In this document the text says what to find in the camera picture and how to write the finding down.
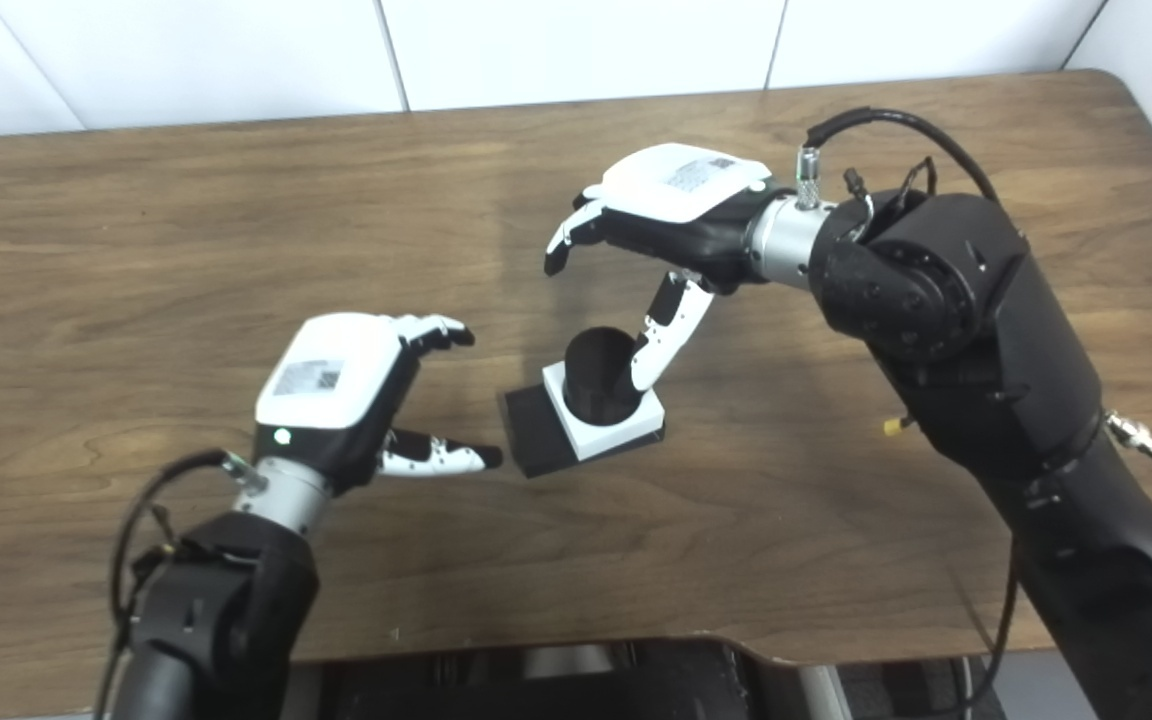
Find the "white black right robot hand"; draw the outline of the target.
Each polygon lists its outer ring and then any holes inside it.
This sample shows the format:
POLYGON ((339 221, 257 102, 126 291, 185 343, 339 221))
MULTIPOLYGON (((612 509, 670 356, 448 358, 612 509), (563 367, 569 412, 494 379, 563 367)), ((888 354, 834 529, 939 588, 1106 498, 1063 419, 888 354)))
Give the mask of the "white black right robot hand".
POLYGON ((718 296, 756 282, 753 228, 772 200, 790 191, 760 161, 685 143, 626 156, 573 200, 543 268, 564 270, 573 247, 608 243, 669 265, 614 372, 612 395, 644 395, 699 327, 718 296))

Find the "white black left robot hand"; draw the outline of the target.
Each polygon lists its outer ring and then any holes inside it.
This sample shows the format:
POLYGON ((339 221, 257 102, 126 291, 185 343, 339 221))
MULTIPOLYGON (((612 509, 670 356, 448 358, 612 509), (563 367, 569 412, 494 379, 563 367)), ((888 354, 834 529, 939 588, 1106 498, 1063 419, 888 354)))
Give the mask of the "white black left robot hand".
POLYGON ((471 346, 473 333, 444 314, 329 313, 294 334, 255 406, 253 460, 314 470, 332 497, 376 475, 448 477, 503 464, 492 445, 397 429, 397 411, 422 357, 471 346))

